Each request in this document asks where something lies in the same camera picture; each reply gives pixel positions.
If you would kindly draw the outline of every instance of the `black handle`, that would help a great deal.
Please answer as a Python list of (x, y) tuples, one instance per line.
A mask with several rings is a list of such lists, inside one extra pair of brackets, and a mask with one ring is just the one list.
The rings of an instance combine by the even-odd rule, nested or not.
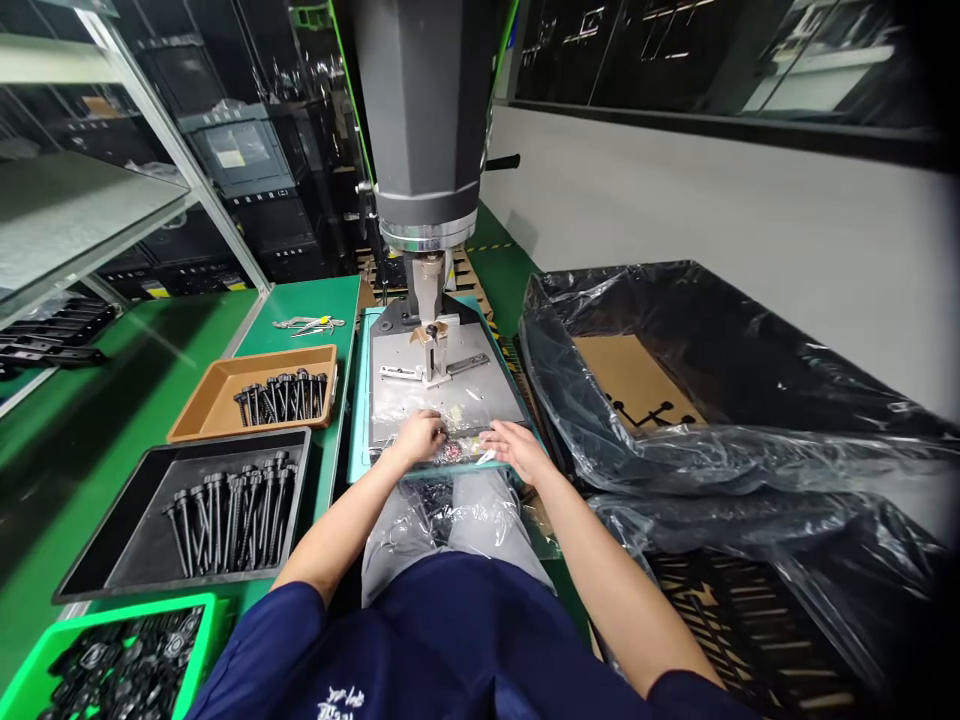
[(487, 162), (484, 163), (483, 171), (490, 172), (491, 170), (515, 170), (518, 167), (520, 167), (520, 156), (506, 155), (502, 158), (487, 160)]

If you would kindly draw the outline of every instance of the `green plastic crate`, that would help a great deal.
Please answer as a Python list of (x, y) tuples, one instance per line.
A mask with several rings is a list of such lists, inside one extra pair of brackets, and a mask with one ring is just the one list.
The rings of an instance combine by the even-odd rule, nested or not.
[(17, 671), (10, 687), (0, 700), (0, 720), (23, 720), (37, 717), (50, 704), (50, 694), (59, 679), (48, 675), (47, 668), (77, 639), (80, 633), (93, 625), (106, 625), (118, 620), (131, 620), (144, 615), (176, 612), (203, 606), (203, 617), (197, 628), (197, 637), (190, 654), (190, 662), (183, 675), (180, 694), (173, 710), (173, 720), (179, 720), (193, 704), (200, 685), (216, 662), (227, 640), (228, 600), (213, 593), (200, 593), (172, 600), (131, 605), (107, 612), (93, 613), (72, 620), (54, 623), (47, 628), (30, 655)]

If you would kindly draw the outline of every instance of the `person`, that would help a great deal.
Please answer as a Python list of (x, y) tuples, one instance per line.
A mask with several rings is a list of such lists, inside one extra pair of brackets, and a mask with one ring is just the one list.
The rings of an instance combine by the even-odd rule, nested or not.
[[(449, 539), (432, 536), (398, 487), (446, 440), (439, 415), (421, 410), (243, 616), (189, 720), (757, 717), (726, 693), (679, 615), (534, 435), (508, 422), (492, 428), (485, 447), (536, 488), (628, 682), (566, 614), (498, 472), (457, 475)], [(328, 623), (364, 547), (362, 609)]]

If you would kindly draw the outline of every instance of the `green workbench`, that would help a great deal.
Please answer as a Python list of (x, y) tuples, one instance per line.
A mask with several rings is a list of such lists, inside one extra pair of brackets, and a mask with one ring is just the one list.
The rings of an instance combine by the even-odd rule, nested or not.
[[(337, 469), (359, 289), (359, 276), (352, 276), (279, 285), (262, 304), (249, 290), (138, 305), (97, 342), (108, 364), (57, 372), (0, 420), (0, 690), (57, 620), (57, 585), (140, 457), (166, 442), (207, 366), (238, 329), (243, 335), (249, 325), (237, 356), (337, 346), (334, 417), (313, 437), (313, 452), (321, 453), (313, 515), (323, 514)], [(271, 324), (297, 315), (332, 315), (347, 324), (332, 336), (302, 338)], [(213, 590), (244, 611), (269, 586), (261, 580)], [(154, 597), (116, 598), (91, 609)]]

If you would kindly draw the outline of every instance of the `gray pants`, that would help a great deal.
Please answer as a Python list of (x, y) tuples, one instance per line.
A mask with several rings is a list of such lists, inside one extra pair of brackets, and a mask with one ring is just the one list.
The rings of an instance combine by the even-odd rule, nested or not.
[(496, 470), (454, 476), (453, 501), (439, 515), (450, 521), (450, 536), (438, 547), (432, 522), (416, 498), (415, 481), (401, 481), (387, 498), (363, 552), (362, 605), (418, 560), (457, 550), (516, 565), (556, 593), (520, 519), (517, 497)]

